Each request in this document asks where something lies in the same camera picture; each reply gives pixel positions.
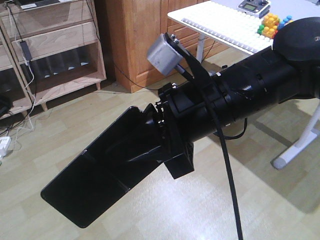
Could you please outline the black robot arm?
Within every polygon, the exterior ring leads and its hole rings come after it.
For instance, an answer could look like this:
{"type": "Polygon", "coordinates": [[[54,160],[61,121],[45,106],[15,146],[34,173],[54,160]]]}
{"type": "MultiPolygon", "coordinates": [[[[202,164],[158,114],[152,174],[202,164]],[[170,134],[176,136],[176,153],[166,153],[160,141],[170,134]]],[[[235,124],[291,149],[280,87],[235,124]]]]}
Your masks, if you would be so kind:
{"type": "Polygon", "coordinates": [[[210,75],[172,35],[161,34],[147,53],[162,74],[181,68],[186,82],[158,90],[159,142],[147,151],[143,169],[165,164],[173,178],[194,170],[193,144],[215,134],[228,156],[223,128],[269,106],[320,96],[320,19],[298,19],[281,29],[273,44],[220,73],[210,75]]]}

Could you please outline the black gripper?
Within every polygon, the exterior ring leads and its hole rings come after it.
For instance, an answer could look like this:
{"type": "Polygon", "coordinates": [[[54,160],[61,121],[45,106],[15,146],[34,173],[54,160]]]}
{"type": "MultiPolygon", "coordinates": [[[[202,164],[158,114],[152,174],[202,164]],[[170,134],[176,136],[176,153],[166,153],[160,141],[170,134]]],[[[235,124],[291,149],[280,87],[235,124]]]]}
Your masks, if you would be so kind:
{"type": "Polygon", "coordinates": [[[174,179],[194,171],[194,142],[217,131],[210,111],[221,113],[221,96],[214,88],[199,93],[191,82],[166,84],[158,90],[159,104],[143,111],[147,134],[143,170],[147,176],[164,164],[174,179]]]}

